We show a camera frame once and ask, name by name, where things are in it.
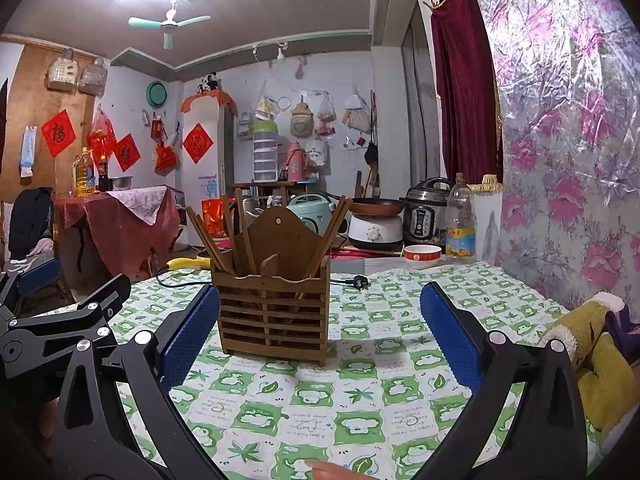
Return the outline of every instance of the blue gripper pad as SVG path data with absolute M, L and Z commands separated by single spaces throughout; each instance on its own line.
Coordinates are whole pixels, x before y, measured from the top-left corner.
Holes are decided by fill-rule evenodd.
M 56 259 L 49 260 L 33 269 L 26 270 L 18 282 L 18 294 L 26 296 L 33 294 L 49 283 L 55 282 L 60 277 L 62 267 Z
M 191 365 L 218 320 L 220 315 L 218 290 L 212 285 L 204 285 L 187 310 L 192 306 L 190 314 L 187 314 L 161 355 L 162 372 L 158 385 L 165 395 L 169 394 L 171 388 L 180 386 L 184 382 L 191 370 Z
M 472 392 L 478 391 L 482 384 L 480 352 L 458 319 L 458 313 L 473 314 L 457 309 L 436 282 L 429 282 L 422 289 L 420 312 L 456 380 Z

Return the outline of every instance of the pressure cooker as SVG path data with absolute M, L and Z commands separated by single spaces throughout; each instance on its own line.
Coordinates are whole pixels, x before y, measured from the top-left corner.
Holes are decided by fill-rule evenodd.
M 444 184 L 447 189 L 435 187 Z M 407 244 L 431 244 L 444 249 L 447 198 L 454 183 L 446 178 L 430 178 L 407 190 L 402 234 Z

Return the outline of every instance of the frying pan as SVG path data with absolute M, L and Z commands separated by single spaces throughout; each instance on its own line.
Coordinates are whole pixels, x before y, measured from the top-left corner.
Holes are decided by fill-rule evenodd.
M 339 200 L 340 197 L 325 191 L 316 193 L 327 195 Z M 369 216 L 393 216 L 398 215 L 404 209 L 404 202 L 391 198 L 354 198 L 349 211 L 357 215 Z

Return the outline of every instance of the thermos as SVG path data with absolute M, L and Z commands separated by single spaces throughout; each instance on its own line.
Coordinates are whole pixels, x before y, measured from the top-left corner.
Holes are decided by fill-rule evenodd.
M 306 152 L 297 142 L 290 142 L 287 149 L 287 179 L 300 182 L 305 179 Z

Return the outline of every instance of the floral wall covering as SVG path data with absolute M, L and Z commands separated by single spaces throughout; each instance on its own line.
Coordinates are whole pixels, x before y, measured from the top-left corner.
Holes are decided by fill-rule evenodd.
M 640 36 L 618 0 L 478 0 L 504 120 L 497 264 L 640 303 Z

